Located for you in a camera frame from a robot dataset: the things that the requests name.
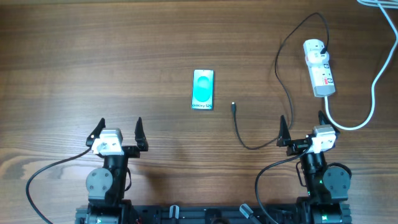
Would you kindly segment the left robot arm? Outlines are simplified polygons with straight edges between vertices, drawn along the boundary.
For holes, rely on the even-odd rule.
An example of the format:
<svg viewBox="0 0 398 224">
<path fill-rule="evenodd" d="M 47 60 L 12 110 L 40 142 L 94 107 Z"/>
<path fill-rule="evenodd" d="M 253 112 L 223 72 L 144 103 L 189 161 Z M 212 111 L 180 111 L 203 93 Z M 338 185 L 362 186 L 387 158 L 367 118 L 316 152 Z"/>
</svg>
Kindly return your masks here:
<svg viewBox="0 0 398 224">
<path fill-rule="evenodd" d="M 126 177 L 131 175 L 128 160 L 139 158 L 141 152 L 149 150 L 141 118 L 137 120 L 134 139 L 136 145 L 123 146 L 121 130 L 107 128 L 104 118 L 87 137 L 86 145 L 103 159 L 103 166 L 86 178 L 89 204 L 81 223 L 137 222 L 137 212 L 131 201 L 124 199 L 124 193 L 131 187 L 126 183 Z"/>
</svg>

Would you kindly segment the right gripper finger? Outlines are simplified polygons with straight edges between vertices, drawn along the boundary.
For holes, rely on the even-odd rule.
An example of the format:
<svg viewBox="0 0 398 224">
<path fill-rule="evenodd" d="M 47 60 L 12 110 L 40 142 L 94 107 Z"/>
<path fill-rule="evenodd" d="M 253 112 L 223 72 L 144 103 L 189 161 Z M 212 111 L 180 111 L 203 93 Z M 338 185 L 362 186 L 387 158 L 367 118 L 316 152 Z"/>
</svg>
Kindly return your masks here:
<svg viewBox="0 0 398 224">
<path fill-rule="evenodd" d="M 291 143 L 291 137 L 289 133 L 289 128 L 287 126 L 284 115 L 280 116 L 280 128 L 279 135 L 277 137 L 277 146 L 284 147 L 288 146 Z"/>
<path fill-rule="evenodd" d="M 327 116 L 323 113 L 322 110 L 320 110 L 318 112 L 318 120 L 319 120 L 320 125 L 328 124 L 334 129 L 335 134 L 340 134 L 340 131 L 338 130 L 338 128 L 334 124 L 332 124 L 332 122 L 327 118 Z"/>
</svg>

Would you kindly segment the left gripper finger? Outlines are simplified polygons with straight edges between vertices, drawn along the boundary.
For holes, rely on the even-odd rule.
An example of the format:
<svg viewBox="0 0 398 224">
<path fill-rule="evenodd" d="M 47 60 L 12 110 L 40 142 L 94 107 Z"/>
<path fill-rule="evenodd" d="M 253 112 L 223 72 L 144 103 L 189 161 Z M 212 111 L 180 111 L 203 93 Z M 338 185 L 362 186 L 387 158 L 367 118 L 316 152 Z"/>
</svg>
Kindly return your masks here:
<svg viewBox="0 0 398 224">
<path fill-rule="evenodd" d="M 101 118 L 95 129 L 87 137 L 86 146 L 91 147 L 95 139 L 100 137 L 100 133 L 105 127 L 106 127 L 105 119 Z"/>
<path fill-rule="evenodd" d="M 146 139 L 146 135 L 144 133 L 144 128 L 143 128 L 143 123 L 142 123 L 142 118 L 139 117 L 136 123 L 136 128 L 134 131 L 135 134 L 135 141 L 136 141 L 136 146 L 140 151 L 148 151 L 149 150 L 149 145 Z"/>
</svg>

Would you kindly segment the white charger plug adapter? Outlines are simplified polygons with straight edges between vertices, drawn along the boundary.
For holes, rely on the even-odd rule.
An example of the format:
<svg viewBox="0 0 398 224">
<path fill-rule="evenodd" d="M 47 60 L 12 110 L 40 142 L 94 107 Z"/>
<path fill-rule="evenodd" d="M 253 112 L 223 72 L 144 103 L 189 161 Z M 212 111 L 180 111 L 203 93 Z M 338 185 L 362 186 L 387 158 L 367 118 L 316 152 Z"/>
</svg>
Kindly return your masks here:
<svg viewBox="0 0 398 224">
<path fill-rule="evenodd" d="M 329 53 L 325 52 L 322 54 L 319 50 L 308 51 L 305 54 L 305 61 L 309 67 L 323 65 L 329 63 Z"/>
</svg>

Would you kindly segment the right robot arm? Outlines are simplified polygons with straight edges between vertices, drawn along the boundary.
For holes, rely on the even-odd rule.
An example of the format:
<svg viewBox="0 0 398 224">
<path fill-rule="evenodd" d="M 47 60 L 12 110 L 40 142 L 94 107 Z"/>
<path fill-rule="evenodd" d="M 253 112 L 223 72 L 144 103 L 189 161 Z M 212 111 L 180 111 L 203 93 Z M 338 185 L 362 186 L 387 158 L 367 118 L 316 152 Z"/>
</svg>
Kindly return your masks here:
<svg viewBox="0 0 398 224">
<path fill-rule="evenodd" d="M 345 201 L 351 185 L 352 172 L 341 163 L 327 163 L 324 153 L 335 147 L 340 131 L 322 111 L 320 124 L 303 139 L 290 137 L 287 123 L 280 117 L 277 146 L 286 147 L 288 156 L 299 156 L 297 173 L 303 174 L 300 185 L 307 189 L 306 197 L 299 197 L 295 207 L 296 223 L 351 223 L 351 210 Z"/>
</svg>

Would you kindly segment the turquoise screen smartphone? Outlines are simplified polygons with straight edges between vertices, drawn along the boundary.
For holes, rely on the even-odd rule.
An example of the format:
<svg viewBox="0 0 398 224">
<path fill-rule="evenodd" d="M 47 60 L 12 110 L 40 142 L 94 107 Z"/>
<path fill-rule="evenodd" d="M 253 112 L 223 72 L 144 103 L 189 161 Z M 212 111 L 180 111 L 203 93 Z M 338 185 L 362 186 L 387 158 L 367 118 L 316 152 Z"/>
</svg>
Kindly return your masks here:
<svg viewBox="0 0 398 224">
<path fill-rule="evenodd" d="M 196 69 L 193 71 L 192 109 L 213 109 L 214 76 L 213 70 Z"/>
</svg>

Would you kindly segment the white power strip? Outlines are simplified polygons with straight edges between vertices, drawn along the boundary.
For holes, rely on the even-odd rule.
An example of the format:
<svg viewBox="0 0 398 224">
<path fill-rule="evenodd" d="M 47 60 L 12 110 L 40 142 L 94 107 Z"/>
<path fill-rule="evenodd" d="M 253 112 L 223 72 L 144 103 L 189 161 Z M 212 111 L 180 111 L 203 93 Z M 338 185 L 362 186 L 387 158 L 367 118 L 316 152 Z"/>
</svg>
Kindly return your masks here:
<svg viewBox="0 0 398 224">
<path fill-rule="evenodd" d="M 303 43 L 304 54 L 308 51 L 319 50 L 322 54 L 325 52 L 325 45 L 318 39 L 309 39 Z M 308 67 L 312 89 L 315 97 L 324 98 L 334 94 L 336 91 L 333 76 L 331 74 L 330 64 L 316 65 Z"/>
</svg>

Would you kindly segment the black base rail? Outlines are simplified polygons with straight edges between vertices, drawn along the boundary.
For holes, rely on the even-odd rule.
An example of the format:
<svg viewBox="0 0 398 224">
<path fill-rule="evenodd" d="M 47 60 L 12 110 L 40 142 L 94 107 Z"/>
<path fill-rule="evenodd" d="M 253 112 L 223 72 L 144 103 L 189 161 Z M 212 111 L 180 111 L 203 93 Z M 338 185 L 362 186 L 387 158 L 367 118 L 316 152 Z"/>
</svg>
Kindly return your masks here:
<svg viewBox="0 0 398 224">
<path fill-rule="evenodd" d="M 135 206 L 129 209 L 78 208 L 75 223 L 352 223 L 348 204 L 270 204 L 259 207 Z"/>
</svg>

